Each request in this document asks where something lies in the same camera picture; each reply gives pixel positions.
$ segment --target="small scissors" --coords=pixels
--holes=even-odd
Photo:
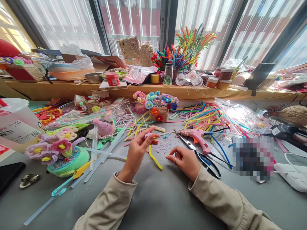
[[[218,167],[214,164],[213,161],[211,161],[211,159],[209,157],[207,157],[206,155],[199,153],[198,150],[196,149],[196,147],[188,140],[186,140],[182,135],[180,135],[179,133],[177,133],[177,135],[180,137],[180,139],[187,145],[187,147],[191,150],[194,151],[194,153],[196,154],[197,158],[199,159],[199,161],[201,162],[201,164],[207,169],[207,171],[214,176],[217,179],[220,179],[222,177],[221,172],[219,171]],[[217,172],[218,175],[216,175],[211,168],[209,168],[208,165],[212,165],[215,169],[215,171]]]

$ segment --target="beige jacket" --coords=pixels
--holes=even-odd
[[[74,230],[117,229],[125,215],[137,183],[120,181],[111,177],[88,211],[78,219]],[[237,190],[201,170],[189,190],[204,204],[206,209],[223,221],[229,229],[280,229],[261,210],[254,208]]]

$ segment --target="black phone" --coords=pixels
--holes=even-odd
[[[13,180],[25,169],[26,164],[18,162],[0,167],[0,195],[9,187]]]

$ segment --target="right hand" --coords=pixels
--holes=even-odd
[[[175,156],[173,156],[174,153],[175,148],[173,148],[169,155],[165,158],[175,164]],[[176,164],[192,182],[195,182],[201,169],[201,164],[197,160],[193,150],[177,146]]]

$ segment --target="hand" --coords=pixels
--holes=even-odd
[[[174,153],[175,148],[173,148],[165,158],[175,163],[175,156],[173,156]],[[201,165],[193,150],[177,146],[176,164],[191,181],[195,182],[201,169]]]
[[[122,171],[117,175],[117,178],[123,182],[131,183],[136,172],[141,166],[141,162],[145,155],[146,149],[149,145],[157,145],[159,143],[155,137],[159,137],[158,134],[152,133],[145,139],[145,134],[151,133],[155,127],[141,132],[136,138],[134,138],[129,145],[128,156]]]

